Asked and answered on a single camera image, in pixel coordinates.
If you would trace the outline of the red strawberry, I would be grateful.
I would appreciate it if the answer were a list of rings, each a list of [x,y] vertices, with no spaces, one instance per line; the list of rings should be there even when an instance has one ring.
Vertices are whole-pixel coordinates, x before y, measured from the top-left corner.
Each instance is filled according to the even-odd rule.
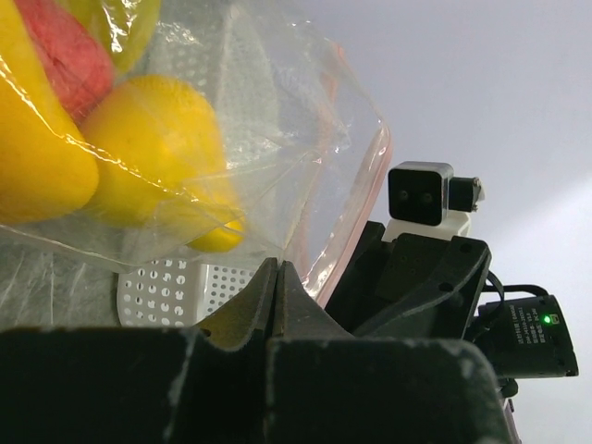
[[[77,123],[110,93],[115,68],[107,51],[55,1],[17,1],[60,104]]]

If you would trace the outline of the orange mango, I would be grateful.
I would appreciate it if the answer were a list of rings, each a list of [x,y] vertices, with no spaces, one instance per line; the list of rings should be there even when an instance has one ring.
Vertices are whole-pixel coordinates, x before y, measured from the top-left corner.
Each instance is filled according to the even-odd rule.
[[[75,212],[97,185],[95,157],[46,78],[17,6],[2,2],[2,224]]]

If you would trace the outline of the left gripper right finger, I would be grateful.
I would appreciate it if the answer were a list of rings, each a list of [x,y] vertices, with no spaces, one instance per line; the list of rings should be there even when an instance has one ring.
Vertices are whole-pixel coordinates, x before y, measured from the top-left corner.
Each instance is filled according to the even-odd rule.
[[[265,353],[269,443],[509,443],[493,370],[457,339],[357,339],[277,272]]]

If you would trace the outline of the clear zip top bag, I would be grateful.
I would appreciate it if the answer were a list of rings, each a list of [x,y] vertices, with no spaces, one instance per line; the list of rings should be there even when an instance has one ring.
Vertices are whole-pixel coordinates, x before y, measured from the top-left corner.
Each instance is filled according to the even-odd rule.
[[[297,266],[312,296],[326,298],[385,177],[387,125],[339,47],[293,2],[160,2],[135,67],[120,74],[113,64],[110,93],[156,74],[188,82],[209,102],[245,215],[241,244],[197,251],[165,232],[110,226],[86,211],[88,203],[40,222],[1,222],[2,235],[116,271],[168,256],[247,267],[278,257]],[[82,122],[74,121],[81,135]]]

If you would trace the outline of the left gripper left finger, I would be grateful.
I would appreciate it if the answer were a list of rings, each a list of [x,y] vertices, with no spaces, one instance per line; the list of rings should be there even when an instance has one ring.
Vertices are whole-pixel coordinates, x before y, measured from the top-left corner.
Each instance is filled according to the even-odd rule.
[[[195,327],[1,336],[5,443],[261,443],[278,263]]]

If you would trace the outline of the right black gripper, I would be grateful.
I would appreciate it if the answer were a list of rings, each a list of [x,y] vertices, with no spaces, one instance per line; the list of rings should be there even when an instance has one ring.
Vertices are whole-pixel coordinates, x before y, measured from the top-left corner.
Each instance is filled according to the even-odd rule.
[[[462,339],[500,379],[578,376],[557,298],[534,284],[504,285],[482,240],[441,240],[365,225],[326,305],[356,337]]]

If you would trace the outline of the yellow-green mango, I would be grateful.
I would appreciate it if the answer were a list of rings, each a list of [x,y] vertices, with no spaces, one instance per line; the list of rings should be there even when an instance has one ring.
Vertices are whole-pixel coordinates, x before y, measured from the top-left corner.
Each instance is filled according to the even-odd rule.
[[[98,39],[120,74],[132,70],[151,41],[159,0],[72,1],[70,11]]]

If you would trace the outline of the yellow bell pepper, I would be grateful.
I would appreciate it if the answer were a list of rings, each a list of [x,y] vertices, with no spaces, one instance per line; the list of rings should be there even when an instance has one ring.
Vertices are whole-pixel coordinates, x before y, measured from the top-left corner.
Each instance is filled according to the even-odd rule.
[[[143,75],[120,83],[82,122],[99,183],[85,209],[118,228],[165,232],[197,251],[244,239],[216,112],[188,82]]]

